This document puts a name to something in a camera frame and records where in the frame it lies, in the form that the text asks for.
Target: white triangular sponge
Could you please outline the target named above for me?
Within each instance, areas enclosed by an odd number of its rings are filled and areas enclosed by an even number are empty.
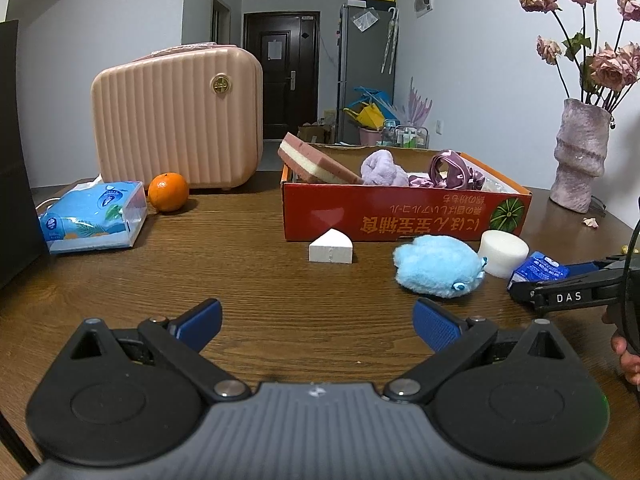
[[[349,237],[331,229],[309,245],[309,261],[326,264],[350,264],[353,244]]]

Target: refrigerator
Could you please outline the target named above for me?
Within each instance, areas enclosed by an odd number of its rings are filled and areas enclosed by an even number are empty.
[[[340,11],[340,37],[338,38],[338,109],[337,142],[360,144],[358,125],[342,111],[344,107],[357,100],[361,93],[354,88],[363,86],[385,91],[391,100],[394,98],[394,81],[396,79],[395,60],[392,61],[391,74],[387,59],[385,72],[380,73],[385,57],[386,37],[388,34],[391,12],[377,10],[380,19],[364,32],[353,23],[353,18],[361,7],[342,6]]]

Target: blue plush toy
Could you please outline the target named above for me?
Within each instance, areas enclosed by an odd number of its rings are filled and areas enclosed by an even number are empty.
[[[396,281],[418,294],[457,298],[482,283],[486,258],[450,236],[421,236],[394,251]]]

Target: blue packet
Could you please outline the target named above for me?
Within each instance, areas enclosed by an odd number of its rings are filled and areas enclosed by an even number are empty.
[[[146,218],[141,182],[81,184],[40,216],[51,253],[126,248]]]
[[[536,251],[511,276],[507,290],[514,282],[550,282],[564,280],[570,268]]]

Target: cable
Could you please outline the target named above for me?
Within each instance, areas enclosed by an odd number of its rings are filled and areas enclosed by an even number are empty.
[[[638,199],[638,209],[640,210],[640,198]],[[631,241],[629,242],[629,249],[626,253],[625,258],[625,268],[622,271],[622,288],[620,290],[620,311],[622,314],[622,332],[623,335],[628,336],[628,324],[626,322],[626,298],[628,297],[629,292],[629,273],[631,268],[631,259],[634,255],[634,249],[636,248],[636,242],[638,241],[638,235],[640,235],[640,220],[636,224],[636,228],[634,229],[633,234],[631,235]],[[636,311],[636,321],[640,319],[640,305],[634,304],[634,309]]]
[[[44,202],[42,202],[40,205],[36,206],[36,211],[38,209],[40,209],[42,206],[44,206],[46,203],[48,202],[57,202],[58,200],[60,200],[59,198],[48,198],[47,200],[45,200]]]
[[[329,50],[327,49],[326,45],[324,44],[324,38],[322,37],[322,34],[320,34],[319,36],[320,36],[320,42],[322,43],[322,47],[324,48],[324,51],[326,52],[326,56],[329,58],[329,61],[331,61],[331,64],[334,66],[334,68],[336,70],[338,70],[338,64],[334,61],[334,58],[331,57],[331,54],[329,54]]]
[[[4,418],[2,412],[0,412],[0,442],[4,444],[4,447],[11,453],[11,456],[14,457],[14,460],[25,473],[33,473],[40,465],[18,434],[15,433],[9,421]]]

